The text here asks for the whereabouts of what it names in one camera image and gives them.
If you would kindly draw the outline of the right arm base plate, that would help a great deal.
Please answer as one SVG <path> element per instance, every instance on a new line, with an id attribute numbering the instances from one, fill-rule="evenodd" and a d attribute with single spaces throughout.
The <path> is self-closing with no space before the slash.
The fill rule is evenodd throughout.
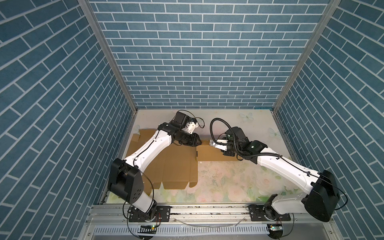
<path id="1" fill-rule="evenodd" d="M 248 206 L 252 222 L 289 222 L 291 221 L 290 214 L 280 215 L 269 205 L 251 204 Z"/>

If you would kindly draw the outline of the brown cardboard box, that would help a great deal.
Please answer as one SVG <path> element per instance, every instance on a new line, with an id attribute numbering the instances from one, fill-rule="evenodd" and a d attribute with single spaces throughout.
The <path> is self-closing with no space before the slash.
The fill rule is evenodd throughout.
<path id="1" fill-rule="evenodd" d="M 202 140 L 202 144 L 197 146 L 198 162 L 237 162 L 236 157 L 225 156 L 220 149 L 210 146 L 210 140 Z"/>

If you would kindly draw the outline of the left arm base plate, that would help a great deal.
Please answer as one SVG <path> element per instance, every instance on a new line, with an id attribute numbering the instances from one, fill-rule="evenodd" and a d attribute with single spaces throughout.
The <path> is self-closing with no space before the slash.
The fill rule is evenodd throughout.
<path id="1" fill-rule="evenodd" d="M 152 206 L 147 213 L 131 206 L 129 208 L 129 222 L 169 222 L 170 214 L 170 206 Z"/>

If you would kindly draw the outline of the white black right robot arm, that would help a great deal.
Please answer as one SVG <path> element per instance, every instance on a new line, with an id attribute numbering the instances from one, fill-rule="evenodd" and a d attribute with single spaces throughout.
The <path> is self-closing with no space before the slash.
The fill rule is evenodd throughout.
<path id="1" fill-rule="evenodd" d="M 221 118 L 211 121 L 211 132 L 215 122 L 223 123 L 228 129 L 223 139 L 217 139 L 211 134 L 212 147 L 221 150 L 225 156 L 236 157 L 239 161 L 250 161 L 270 169 L 302 190 L 292 197 L 271 195 L 263 206 L 266 219 L 275 221 L 285 214 L 309 214 L 321 222 L 330 221 L 334 211 L 339 209 L 337 205 L 344 194 L 331 172 L 318 172 L 301 166 L 260 141 L 249 141 L 241 128 L 231 127 Z"/>

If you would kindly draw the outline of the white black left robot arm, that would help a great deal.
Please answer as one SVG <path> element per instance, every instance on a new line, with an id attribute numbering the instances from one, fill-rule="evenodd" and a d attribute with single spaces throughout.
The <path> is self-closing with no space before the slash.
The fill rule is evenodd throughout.
<path id="1" fill-rule="evenodd" d="M 111 164 L 108 190 L 135 207 L 148 221 L 157 215 L 157 202 L 154 197 L 144 193 L 143 178 L 150 179 L 145 174 L 146 168 L 175 141 L 187 147 L 202 144 L 194 130 L 203 129 L 205 122 L 200 124 L 199 117 L 188 116 L 186 112 L 177 111 L 170 122 L 158 126 L 154 135 L 142 147 L 123 160 L 115 159 Z"/>

